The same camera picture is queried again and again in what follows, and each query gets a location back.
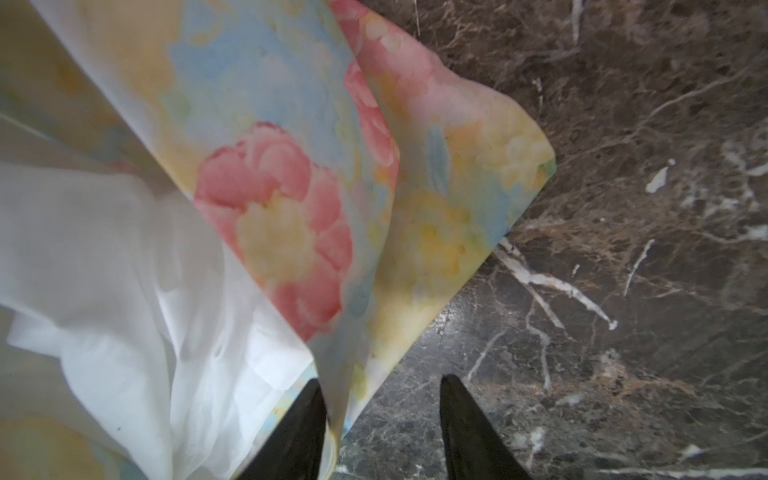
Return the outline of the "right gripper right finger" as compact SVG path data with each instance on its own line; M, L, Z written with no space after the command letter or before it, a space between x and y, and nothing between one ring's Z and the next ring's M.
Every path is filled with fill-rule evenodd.
M449 480L531 480L453 374L440 384L440 423Z

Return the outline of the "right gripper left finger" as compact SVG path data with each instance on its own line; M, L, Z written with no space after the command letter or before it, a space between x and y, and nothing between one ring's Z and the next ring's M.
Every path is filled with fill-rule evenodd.
M316 480L322 462L327 410L311 379L238 480Z

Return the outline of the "pastel floral skirt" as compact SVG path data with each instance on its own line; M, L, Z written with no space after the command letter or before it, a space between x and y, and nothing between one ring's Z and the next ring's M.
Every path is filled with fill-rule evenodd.
M1 475L237 479L304 386L317 479L556 169L357 1L1 5Z

